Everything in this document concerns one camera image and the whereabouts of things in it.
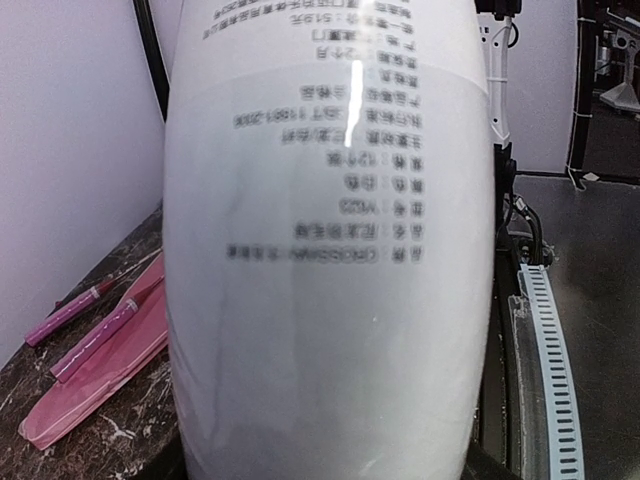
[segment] metal stand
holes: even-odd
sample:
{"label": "metal stand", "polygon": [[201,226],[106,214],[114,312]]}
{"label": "metal stand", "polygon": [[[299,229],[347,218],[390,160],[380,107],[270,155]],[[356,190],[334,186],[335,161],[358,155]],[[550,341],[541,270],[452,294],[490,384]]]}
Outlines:
{"label": "metal stand", "polygon": [[609,17],[610,22],[618,27],[613,44],[615,47],[625,50],[625,72],[624,81],[600,95],[600,100],[616,110],[640,113],[640,102],[633,88],[636,56],[640,52],[640,27],[628,19],[622,19],[611,13],[609,13]]}

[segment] black pole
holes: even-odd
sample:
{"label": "black pole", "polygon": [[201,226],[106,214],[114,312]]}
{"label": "black pole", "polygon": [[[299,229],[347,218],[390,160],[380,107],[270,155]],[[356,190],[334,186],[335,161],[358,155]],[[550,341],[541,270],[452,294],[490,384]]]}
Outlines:
{"label": "black pole", "polygon": [[147,63],[149,64],[149,72],[151,73],[151,80],[153,81],[153,87],[156,91],[156,97],[158,97],[160,112],[162,113],[162,118],[166,121],[169,105],[169,78],[167,77],[167,70],[162,60],[162,52],[160,51],[158,36],[155,26],[153,25],[153,16],[151,15],[149,1],[133,0],[133,7],[136,11],[140,37],[142,38],[144,53],[147,57]]}
{"label": "black pole", "polygon": [[578,180],[587,150],[595,83],[596,30],[594,0],[578,0],[578,74],[567,169]]}

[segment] pink plastic bag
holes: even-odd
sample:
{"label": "pink plastic bag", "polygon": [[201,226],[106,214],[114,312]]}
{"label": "pink plastic bag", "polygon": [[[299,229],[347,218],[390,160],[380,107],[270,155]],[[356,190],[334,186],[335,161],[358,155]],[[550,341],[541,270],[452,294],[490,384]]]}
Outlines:
{"label": "pink plastic bag", "polygon": [[[160,255],[125,293],[122,302],[164,275]],[[18,431],[44,450],[106,402],[167,345],[164,284],[138,313],[96,351],[67,383],[56,382]]]}

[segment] black machine part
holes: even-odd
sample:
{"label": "black machine part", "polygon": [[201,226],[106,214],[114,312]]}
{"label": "black machine part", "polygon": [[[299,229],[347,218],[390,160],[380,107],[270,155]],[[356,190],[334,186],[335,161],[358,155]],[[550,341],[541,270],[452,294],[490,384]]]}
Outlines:
{"label": "black machine part", "polygon": [[514,17],[522,12],[522,0],[476,0],[478,13],[493,13],[496,17]]}

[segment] perforated metal strip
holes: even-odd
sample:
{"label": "perforated metal strip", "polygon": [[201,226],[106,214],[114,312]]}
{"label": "perforated metal strip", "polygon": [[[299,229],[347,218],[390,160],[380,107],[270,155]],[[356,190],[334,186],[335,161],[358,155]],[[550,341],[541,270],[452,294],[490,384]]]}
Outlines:
{"label": "perforated metal strip", "polygon": [[522,266],[542,367],[551,480],[584,480],[582,435],[567,346],[547,272]]}

